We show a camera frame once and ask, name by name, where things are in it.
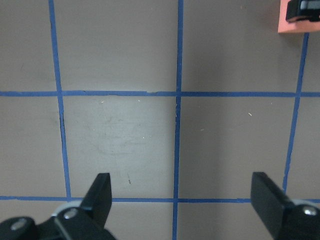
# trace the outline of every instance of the vertical blue line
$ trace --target vertical blue line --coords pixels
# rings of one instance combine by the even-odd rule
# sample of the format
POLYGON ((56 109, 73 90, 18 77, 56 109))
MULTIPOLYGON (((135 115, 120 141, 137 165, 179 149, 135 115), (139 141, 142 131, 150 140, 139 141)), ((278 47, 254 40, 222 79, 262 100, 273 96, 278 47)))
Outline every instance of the vertical blue line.
POLYGON ((305 69, 305 63, 306 63, 306 57, 307 57, 308 39, 309 39, 309 33, 305 33, 303 37, 299 76, 298 76, 298 81, 296 85, 296 93, 295 93, 296 96, 294 99, 294 108, 293 108, 293 114, 292 114, 288 151, 286 154, 284 177, 282 182, 282 188, 284 192, 287 191, 287 186, 288 186, 288 176, 289 176, 289 170, 290 170, 290 164, 291 164, 291 155, 294 147, 296 126, 297 126, 298 112, 299 112, 299 105, 300 105, 300 97, 301 97, 301 91, 302 91, 302 83, 304 78, 304 69, 305 69))
POLYGON ((63 162, 63 171, 64 171, 65 191, 66 191, 66 197, 68 201, 70 201, 71 187, 70 187, 70 178, 69 178, 66 131, 65 131, 65 122, 64 122, 64 101, 63 101, 63 95, 62 95, 59 55, 58 55, 55 5, 54 5, 54 0, 48 0, 48 2, 49 2, 50 23, 51 23, 51 42, 52 42, 55 84, 56 84, 58 107, 59 107, 59 118, 60 118, 60 134, 61 134, 61 143, 62 143, 62 162, 63 162))
POLYGON ((181 88, 182 88, 182 52, 184 27, 184 0, 178 0, 178 33, 176 60, 176 107, 174 134, 174 182, 173 182, 173 214, 172 240, 177 240, 178 232, 178 202, 179 202, 179 158, 180 158, 180 117, 181 117, 181 88))

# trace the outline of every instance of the grid square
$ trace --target grid square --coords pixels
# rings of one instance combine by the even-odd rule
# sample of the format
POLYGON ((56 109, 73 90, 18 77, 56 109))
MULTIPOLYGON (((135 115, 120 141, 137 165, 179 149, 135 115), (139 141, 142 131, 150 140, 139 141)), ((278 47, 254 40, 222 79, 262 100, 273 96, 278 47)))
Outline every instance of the grid square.
POLYGON ((64 98, 71 193, 111 173, 115 198, 172 198, 174 97, 64 98))
POLYGON ((278 0, 185 0, 184 91, 295 92, 302 34, 278 34, 278 0))
POLYGON ((319 111, 319 98, 301 98, 287 184, 294 199, 320 199, 319 111))
POLYGON ((303 87, 305 92, 320 92, 319 86, 319 48, 320 32, 312 32, 309 34, 308 50, 305 59, 303 72, 303 87))
POLYGON ((0 91, 55 91, 48 2, 0 1, 0 91))
POLYGON ((0 97, 0 196, 66 196, 56 97, 0 97))
POLYGON ((106 228, 121 240, 171 240, 172 203, 114 202, 106 228))
POLYGON ((178 240, 271 240, 249 203, 179 203, 178 240))
POLYGON ((33 218, 36 224, 41 224, 64 203, 63 201, 3 200, 0 201, 0 223, 9 218, 25 216, 33 218))
POLYGON ((281 186, 294 98, 182 99, 179 197, 249 198, 252 172, 281 186))
POLYGON ((174 91, 177 1, 55 2, 64 90, 174 91))

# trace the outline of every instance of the pink block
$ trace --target pink block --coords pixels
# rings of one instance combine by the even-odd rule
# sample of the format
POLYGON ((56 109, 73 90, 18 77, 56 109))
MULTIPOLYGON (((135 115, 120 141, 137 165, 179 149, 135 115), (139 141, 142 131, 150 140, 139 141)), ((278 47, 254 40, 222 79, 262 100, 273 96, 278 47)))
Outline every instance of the pink block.
POLYGON ((290 0, 280 0, 280 16, 278 33, 309 33, 320 31, 320 22, 310 22, 308 20, 287 22, 287 5, 290 0))

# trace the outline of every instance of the screw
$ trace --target screw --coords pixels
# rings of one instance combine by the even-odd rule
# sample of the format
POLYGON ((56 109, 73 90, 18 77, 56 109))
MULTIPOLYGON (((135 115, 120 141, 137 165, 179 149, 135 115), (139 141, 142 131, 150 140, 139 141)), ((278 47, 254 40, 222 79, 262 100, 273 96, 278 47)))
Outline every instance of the screw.
POLYGON ((26 225, 27 220, 25 218, 20 218, 18 221, 16 221, 14 224, 11 226, 12 231, 16 231, 20 228, 22 228, 24 225, 26 225))
POLYGON ((77 209, 71 208, 69 211, 67 211, 67 212, 63 215, 63 217, 64 217, 65 219, 72 219, 75 215, 77 215, 77 213, 78 213, 78 210, 77 210, 77 209))
POLYGON ((317 209, 313 206, 305 206, 302 210, 306 215, 309 215, 309 216, 317 215, 317 209))

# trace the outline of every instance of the gray floor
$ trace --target gray floor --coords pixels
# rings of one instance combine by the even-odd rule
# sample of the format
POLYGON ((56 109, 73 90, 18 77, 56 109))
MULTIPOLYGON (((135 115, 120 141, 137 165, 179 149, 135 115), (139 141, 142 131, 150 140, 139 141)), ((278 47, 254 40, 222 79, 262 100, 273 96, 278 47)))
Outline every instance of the gray floor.
POLYGON ((320 34, 279 3, 0 0, 0 221, 100 172, 119 240, 271 240, 253 171, 319 203, 320 34))

